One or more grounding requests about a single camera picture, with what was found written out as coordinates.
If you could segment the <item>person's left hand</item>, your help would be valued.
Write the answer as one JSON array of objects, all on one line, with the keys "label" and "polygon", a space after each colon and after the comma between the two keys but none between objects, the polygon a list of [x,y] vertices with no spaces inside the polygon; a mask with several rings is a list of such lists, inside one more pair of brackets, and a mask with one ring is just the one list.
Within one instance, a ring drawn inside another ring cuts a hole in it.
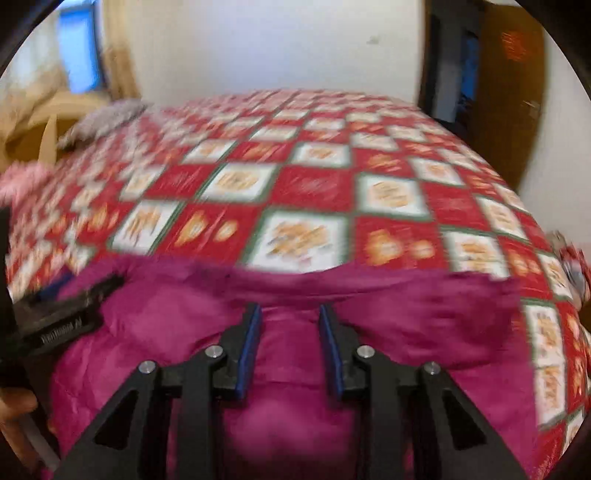
[{"label": "person's left hand", "polygon": [[40,457],[26,438],[20,420],[35,411],[37,406],[37,398],[29,390],[1,390],[1,432],[13,453],[29,472],[34,472],[40,465]]}]

